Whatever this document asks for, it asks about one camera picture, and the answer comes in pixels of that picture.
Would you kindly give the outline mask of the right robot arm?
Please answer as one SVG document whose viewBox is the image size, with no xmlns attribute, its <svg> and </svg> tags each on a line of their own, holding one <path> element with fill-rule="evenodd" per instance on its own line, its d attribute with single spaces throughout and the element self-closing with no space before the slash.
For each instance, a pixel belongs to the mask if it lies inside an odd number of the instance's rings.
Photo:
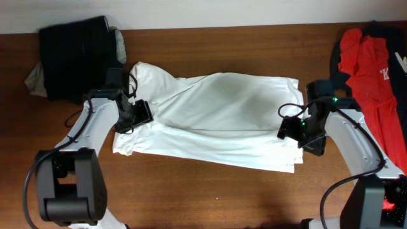
<svg viewBox="0 0 407 229">
<path fill-rule="evenodd" d="M 332 82 L 307 85 L 307 100 L 300 112 L 283 116 L 277 137 L 295 140 L 313 155 L 324 153 L 332 138 L 351 176 L 333 184 L 322 196 L 318 219 L 304 219 L 301 228 L 406 228 L 406 176 L 374 139 L 359 105 L 353 98 L 339 99 Z M 337 187 L 355 181 L 341 214 L 326 218 L 324 206 Z"/>
</svg>

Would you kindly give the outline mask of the white robot print t-shirt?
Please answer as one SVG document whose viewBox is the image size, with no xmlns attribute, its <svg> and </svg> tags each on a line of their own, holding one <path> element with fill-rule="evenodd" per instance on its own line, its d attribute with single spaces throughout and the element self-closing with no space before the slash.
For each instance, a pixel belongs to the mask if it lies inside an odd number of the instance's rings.
<svg viewBox="0 0 407 229">
<path fill-rule="evenodd" d="M 131 74 L 131 89 L 149 104 L 153 121 L 116 134 L 115 153 L 288 173 L 302 163 L 296 141 L 277 136 L 282 117 L 303 104 L 297 79 L 240 73 L 176 78 L 143 62 Z"/>
</svg>

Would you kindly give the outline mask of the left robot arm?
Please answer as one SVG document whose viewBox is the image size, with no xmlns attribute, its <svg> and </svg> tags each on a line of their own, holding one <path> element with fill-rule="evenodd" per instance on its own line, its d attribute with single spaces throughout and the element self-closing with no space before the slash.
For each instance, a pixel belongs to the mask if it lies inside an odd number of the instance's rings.
<svg viewBox="0 0 407 229">
<path fill-rule="evenodd" d="M 56 147 L 41 150 L 28 177 L 36 178 L 39 215 L 61 227 L 127 228 L 107 209 L 107 188 L 98 155 L 107 134 L 133 134 L 153 121 L 149 105 L 136 99 L 132 73 L 108 70 L 100 88 L 85 95 L 83 110 Z"/>
</svg>

